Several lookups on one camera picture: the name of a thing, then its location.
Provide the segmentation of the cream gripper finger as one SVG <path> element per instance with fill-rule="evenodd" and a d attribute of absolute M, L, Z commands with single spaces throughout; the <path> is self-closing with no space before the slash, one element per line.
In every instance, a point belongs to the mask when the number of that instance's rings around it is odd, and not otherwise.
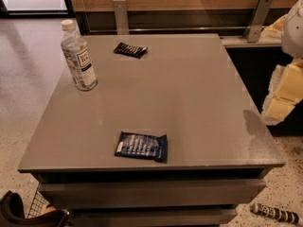
<path fill-rule="evenodd" d="M 265 39 L 280 39 L 282 34 L 282 29 L 287 15 L 284 14 L 271 25 L 267 26 L 261 31 L 260 37 Z"/>
<path fill-rule="evenodd" d="M 277 65 L 270 79 L 261 118 L 267 126 L 285 120 L 303 99 L 303 61 L 293 60 L 287 66 Z"/>

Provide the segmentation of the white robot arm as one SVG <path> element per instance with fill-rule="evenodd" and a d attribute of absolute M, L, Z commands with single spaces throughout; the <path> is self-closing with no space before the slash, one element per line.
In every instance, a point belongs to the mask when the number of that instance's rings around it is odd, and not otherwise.
<path fill-rule="evenodd" d="M 284 121 L 303 99 L 303 0 L 262 32 L 263 39 L 280 39 L 282 51 L 293 60 L 286 66 L 277 65 L 271 76 L 261 118 L 267 126 Z"/>

